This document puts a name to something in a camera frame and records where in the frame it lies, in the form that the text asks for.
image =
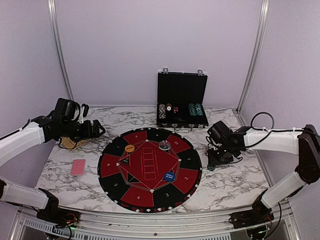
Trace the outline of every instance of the red board segment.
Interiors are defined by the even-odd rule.
[[[197,170],[179,168],[179,174],[176,180],[172,184],[181,192],[186,194],[195,185],[197,177],[198,177]]]
[[[172,134],[167,138],[167,141],[170,143],[171,149],[173,149],[176,154],[190,148],[183,139]]]
[[[130,187],[125,195],[121,198],[125,203],[139,207],[153,207],[154,197],[148,190]]]
[[[113,174],[120,173],[120,170],[117,166],[119,160],[118,156],[113,156],[109,154],[103,155],[100,165],[100,174],[102,178],[111,176]]]
[[[147,140],[147,131],[138,131],[123,137],[129,144],[136,144]]]

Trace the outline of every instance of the lavender wall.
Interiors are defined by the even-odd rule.
[[[0,136],[46,115],[66,97],[51,31],[48,1],[0,0]],[[7,162],[0,176],[34,187],[53,142]],[[0,204],[0,240],[7,240],[16,207]]]
[[[78,102],[154,105],[157,71],[207,71],[204,104],[238,104],[261,0],[57,1],[63,54]]]
[[[274,115],[276,128],[313,124],[320,132],[320,2],[270,1],[262,50],[243,109],[250,122],[259,111]],[[259,118],[258,126],[269,126]],[[298,164],[284,153],[261,153],[268,172],[278,182]],[[318,240],[319,182],[306,186],[290,199],[302,240]]]

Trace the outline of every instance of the red and black game board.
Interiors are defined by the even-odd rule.
[[[159,147],[169,142],[170,149]],[[143,213],[175,208],[197,190],[202,164],[192,144],[166,129],[141,128],[109,143],[98,163],[99,182],[116,204]]]

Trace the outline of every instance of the marble tabletop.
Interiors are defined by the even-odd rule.
[[[231,109],[204,109],[209,126],[222,120],[233,130],[240,127]],[[106,133],[74,151],[55,145],[36,187],[50,191],[63,207],[133,213],[114,203],[103,191],[98,180],[98,161],[107,143],[116,136],[137,128],[156,127],[156,107],[96,107],[89,110],[87,119],[98,119]],[[202,162],[202,177],[192,197],[166,213],[203,212],[250,205],[269,187],[252,151],[243,153],[243,160],[239,163],[208,171],[208,158],[205,154],[208,145],[205,139],[207,128],[195,128],[192,132],[181,129],[179,134],[189,140],[198,151]],[[83,176],[71,176],[75,159],[86,160]]]

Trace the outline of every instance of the robotic arm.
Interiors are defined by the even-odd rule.
[[[74,142],[98,138],[106,130],[98,120],[83,121],[89,106],[59,98],[55,109],[48,116],[38,116],[8,135],[0,138],[0,167],[27,149],[68,137]],[[35,189],[11,182],[0,176],[0,201],[31,206],[39,209],[37,217],[51,222],[60,222],[62,211],[59,201],[44,189]]]
[[[278,151],[299,156],[296,169],[264,191],[252,204],[252,210],[231,214],[229,221],[235,229],[263,223],[267,218],[274,219],[272,207],[320,178],[320,141],[313,125],[287,130],[243,126],[233,132],[219,121],[207,132],[211,142],[219,144],[215,145],[216,149],[208,150],[209,170],[217,165],[232,163],[234,157],[247,150]]]

